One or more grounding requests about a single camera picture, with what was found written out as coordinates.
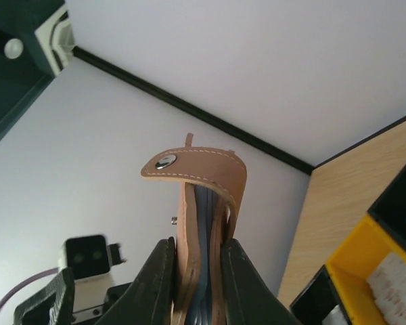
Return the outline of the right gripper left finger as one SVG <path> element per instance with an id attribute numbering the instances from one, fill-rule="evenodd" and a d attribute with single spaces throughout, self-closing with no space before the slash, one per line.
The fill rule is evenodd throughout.
<path id="1" fill-rule="evenodd" d="M 97 324 L 158 325 L 171 323 L 175 291 L 176 248 L 173 237 L 160 240 L 130 283 L 106 291 Z"/>

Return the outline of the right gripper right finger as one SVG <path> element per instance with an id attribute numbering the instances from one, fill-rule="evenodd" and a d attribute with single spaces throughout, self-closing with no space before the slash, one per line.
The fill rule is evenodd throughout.
<path id="1" fill-rule="evenodd" d="M 228 240 L 221 247 L 221 269 L 228 324 L 300 323 L 271 293 L 242 245 L 235 238 Z"/>

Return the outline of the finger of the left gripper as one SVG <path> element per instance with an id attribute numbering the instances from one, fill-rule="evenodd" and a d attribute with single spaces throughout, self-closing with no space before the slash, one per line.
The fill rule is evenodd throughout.
<path id="1" fill-rule="evenodd" d="M 74 275 L 67 267 L 14 311 L 14 324 L 69 325 L 73 319 Z"/>

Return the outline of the yellow bin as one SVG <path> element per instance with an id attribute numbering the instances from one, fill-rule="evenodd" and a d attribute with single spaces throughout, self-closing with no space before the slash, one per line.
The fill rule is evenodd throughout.
<path id="1" fill-rule="evenodd" d="M 352 324 L 386 323 L 374 303 L 367 278 L 389 253 L 406 262 L 406 251 L 366 215 L 325 262 Z"/>

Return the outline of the white pink card stack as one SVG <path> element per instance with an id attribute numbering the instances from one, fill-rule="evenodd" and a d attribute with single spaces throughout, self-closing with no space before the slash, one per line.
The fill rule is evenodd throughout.
<path id="1" fill-rule="evenodd" d="M 387 324 L 406 324 L 406 262 L 389 253 L 367 278 Z"/>

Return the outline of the black bin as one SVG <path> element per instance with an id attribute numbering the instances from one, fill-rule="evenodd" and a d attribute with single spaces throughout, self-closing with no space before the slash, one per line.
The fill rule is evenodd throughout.
<path id="1" fill-rule="evenodd" d="M 406 252 L 406 164 L 367 212 Z"/>
<path id="2" fill-rule="evenodd" d="M 352 324 L 324 265 L 291 302 L 290 311 L 301 324 Z"/>

